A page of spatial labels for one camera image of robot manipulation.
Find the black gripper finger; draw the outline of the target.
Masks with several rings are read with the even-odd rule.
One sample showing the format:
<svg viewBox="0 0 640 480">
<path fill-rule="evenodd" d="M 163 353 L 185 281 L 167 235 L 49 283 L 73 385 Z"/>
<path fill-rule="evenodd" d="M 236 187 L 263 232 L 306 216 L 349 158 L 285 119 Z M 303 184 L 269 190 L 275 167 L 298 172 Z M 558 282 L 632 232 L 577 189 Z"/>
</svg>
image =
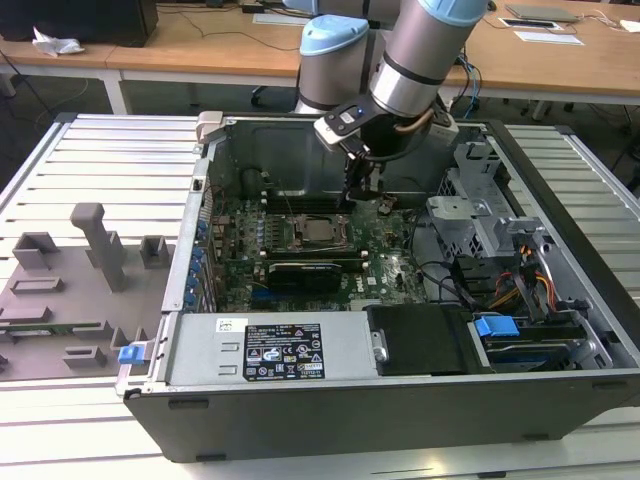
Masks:
<svg viewBox="0 0 640 480">
<path fill-rule="evenodd" d="M 360 185 L 360 170 L 363 160 L 359 154 L 347 152 L 344 167 L 344 182 L 339 195 L 339 206 L 343 207 L 348 202 L 350 192 Z"/>
<path fill-rule="evenodd" d="M 379 170 L 375 163 L 361 160 L 358 168 L 358 199 L 368 201 L 379 196 Z"/>
</svg>

